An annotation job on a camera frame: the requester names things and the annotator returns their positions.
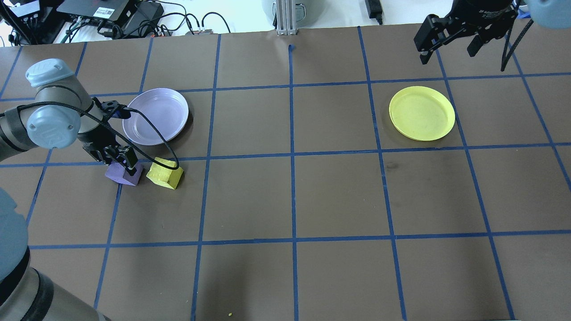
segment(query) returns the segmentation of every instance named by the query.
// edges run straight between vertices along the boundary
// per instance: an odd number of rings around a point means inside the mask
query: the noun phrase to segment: yellow block
[[[169,161],[168,159],[163,159],[160,157],[155,157],[155,161],[171,167],[176,166],[176,163],[172,160]],[[151,165],[151,169],[147,173],[147,178],[159,186],[174,190],[180,181],[182,173],[183,169],[181,167],[174,171],[153,163]]]

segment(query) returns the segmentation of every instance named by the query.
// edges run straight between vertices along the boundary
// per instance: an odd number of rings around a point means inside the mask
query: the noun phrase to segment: plate rim
[[[164,137],[164,140],[169,142],[170,140],[174,139],[178,134],[180,134],[180,132],[184,129],[184,125],[186,125],[186,122],[188,121],[188,115],[190,113],[190,110],[188,109],[188,102],[186,101],[186,99],[184,98],[184,96],[179,93],[178,91],[171,89],[171,88],[165,88],[165,87],[160,87],[160,88],[153,88],[153,89],[149,89],[139,95],[137,95],[135,98],[133,98],[133,100],[131,100],[131,102],[127,105],[127,107],[131,107],[131,104],[133,104],[133,102],[135,102],[137,100],[137,98],[147,94],[149,95],[149,93],[153,92],[153,91],[158,91],[158,90],[167,90],[170,93],[173,93],[175,96],[179,97],[181,99],[182,102],[184,102],[184,106],[186,108],[181,108],[181,110],[183,110],[184,113],[184,117],[181,119],[180,123],[178,124],[177,129],[174,131],[174,133],[172,134],[171,137]],[[142,146],[156,146],[156,145],[161,145],[163,142],[162,140],[160,140],[160,137],[158,137],[157,135],[157,139],[158,139],[158,143],[148,143],[148,142],[141,142],[140,140],[138,140],[138,137],[133,138],[131,136],[129,136],[127,130],[126,130],[126,124],[127,123],[132,123],[133,127],[134,127],[134,121],[132,120],[132,118],[127,118],[127,119],[123,119],[122,121],[122,127],[123,127],[123,132],[125,133],[125,135],[127,136],[128,139],[130,139],[131,141],[133,141],[136,144],[142,145]]]
[[[403,96],[403,93],[406,93],[407,91],[414,91],[415,89],[422,89],[422,91],[428,90],[430,93],[441,96],[446,101],[446,103],[439,102],[439,105],[442,107],[442,109],[444,110],[444,113],[447,116],[447,122],[450,123],[450,125],[448,125],[447,127],[445,127],[443,129],[444,135],[439,136],[438,138],[433,138],[433,139],[414,138],[414,137],[411,137],[410,135],[408,135],[407,133],[404,133],[395,123],[395,120],[393,118],[393,110],[395,108],[395,104],[396,104],[397,99],[400,98],[401,96]],[[431,142],[431,141],[436,141],[438,139],[441,139],[442,137],[445,137],[446,135],[448,135],[452,131],[452,129],[454,128],[454,125],[456,123],[456,111],[454,110],[454,106],[452,106],[452,102],[450,102],[450,100],[443,93],[439,92],[438,90],[436,90],[434,88],[430,88],[430,87],[426,87],[426,86],[409,86],[409,87],[406,87],[406,88],[399,90],[391,98],[391,101],[389,102],[389,116],[391,118],[391,123],[393,124],[393,126],[395,127],[395,129],[399,133],[403,134],[407,138],[410,138],[410,139],[413,139],[413,140],[419,141],[419,142]]]

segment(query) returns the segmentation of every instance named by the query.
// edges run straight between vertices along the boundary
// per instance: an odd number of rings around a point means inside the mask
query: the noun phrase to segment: foam block
[[[169,161],[160,157],[155,157],[155,160],[168,166],[176,166],[176,163],[172,160]],[[153,163],[151,165],[151,169],[147,173],[147,178],[158,186],[163,186],[175,190],[180,181],[182,173],[183,170],[181,167],[174,171]]]
[[[143,165],[141,163],[137,163],[135,164],[135,169],[137,169],[137,172],[135,175],[131,176],[127,173],[125,168],[121,166],[121,164],[112,162],[107,168],[105,176],[119,184],[136,186],[139,183],[141,173],[143,172]]]

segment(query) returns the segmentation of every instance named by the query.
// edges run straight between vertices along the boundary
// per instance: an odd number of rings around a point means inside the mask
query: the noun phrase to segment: power adapter
[[[367,5],[367,12],[370,19],[377,19],[377,22],[383,24],[383,6],[380,0],[365,0]]]

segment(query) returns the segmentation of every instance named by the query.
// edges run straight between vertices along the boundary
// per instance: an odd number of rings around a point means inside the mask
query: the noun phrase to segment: purple block
[[[143,172],[143,165],[141,163],[137,163],[135,164],[135,168],[137,169],[137,172],[135,175],[131,176],[127,171],[125,171],[125,168],[121,166],[121,164],[112,162],[105,172],[105,176],[119,184],[136,186],[139,183],[139,178]]]

